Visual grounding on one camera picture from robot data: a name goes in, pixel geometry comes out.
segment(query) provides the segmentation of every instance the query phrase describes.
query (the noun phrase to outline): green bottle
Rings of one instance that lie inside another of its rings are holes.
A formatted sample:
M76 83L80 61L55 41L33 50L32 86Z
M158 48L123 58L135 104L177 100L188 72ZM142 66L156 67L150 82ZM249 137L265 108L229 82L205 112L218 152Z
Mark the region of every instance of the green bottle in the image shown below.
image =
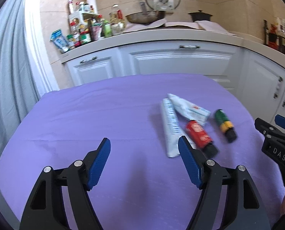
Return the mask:
M113 36L111 32L111 25L109 24L108 20L104 20L102 30L104 31L105 38Z

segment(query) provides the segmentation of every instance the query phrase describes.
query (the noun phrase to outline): white curtain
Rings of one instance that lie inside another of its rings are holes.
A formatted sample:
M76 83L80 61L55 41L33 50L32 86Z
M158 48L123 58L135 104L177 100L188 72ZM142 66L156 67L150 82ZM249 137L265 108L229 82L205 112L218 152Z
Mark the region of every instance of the white curtain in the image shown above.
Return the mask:
M0 9L0 156L38 100L24 38L24 0L7 0ZM0 211L14 229L19 229L19 221L1 193Z

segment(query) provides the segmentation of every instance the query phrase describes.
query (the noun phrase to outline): cast iron pot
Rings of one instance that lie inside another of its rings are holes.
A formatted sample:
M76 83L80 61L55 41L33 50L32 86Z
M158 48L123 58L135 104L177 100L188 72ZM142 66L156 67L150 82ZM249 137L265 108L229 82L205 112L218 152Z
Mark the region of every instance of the cast iron pot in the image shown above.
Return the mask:
M189 15L191 15L192 21L210 21L210 18L212 17L212 15L207 14L207 13L203 13L201 10L199 10L199 12L193 12L193 13L188 13Z

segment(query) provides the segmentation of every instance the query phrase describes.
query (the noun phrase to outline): green tube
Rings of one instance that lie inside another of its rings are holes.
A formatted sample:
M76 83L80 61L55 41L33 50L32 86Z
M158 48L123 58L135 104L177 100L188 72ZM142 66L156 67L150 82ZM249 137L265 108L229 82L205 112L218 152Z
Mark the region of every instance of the green tube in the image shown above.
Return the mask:
M225 135L229 143L236 140L237 135L234 131L234 125L229 120L228 116L224 113L222 109L215 112L215 120L217 125L220 127L221 132Z

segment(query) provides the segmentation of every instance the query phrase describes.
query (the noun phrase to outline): purple tablecloth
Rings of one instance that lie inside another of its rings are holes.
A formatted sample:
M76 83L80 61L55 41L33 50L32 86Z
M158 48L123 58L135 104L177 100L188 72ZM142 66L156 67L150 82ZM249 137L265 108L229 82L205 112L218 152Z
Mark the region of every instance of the purple tablecloth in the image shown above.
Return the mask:
M242 164L248 169L274 223L284 187L278 166L261 152L262 135L252 117L215 81L188 74L112 78L45 94L0 158L0 190L15 215L21 219L45 166L68 167L107 137L111 153L98 185L89 192L103 228L186 229L200 191L190 182L181 157L166 156L160 102L167 93L211 112L226 112L238 139L228 144L212 113L205 130L220 150L215 160L221 166ZM179 120L184 127L186 121ZM70 227L76 229L69 198L64 198ZM220 201L214 229L220 225L224 203Z

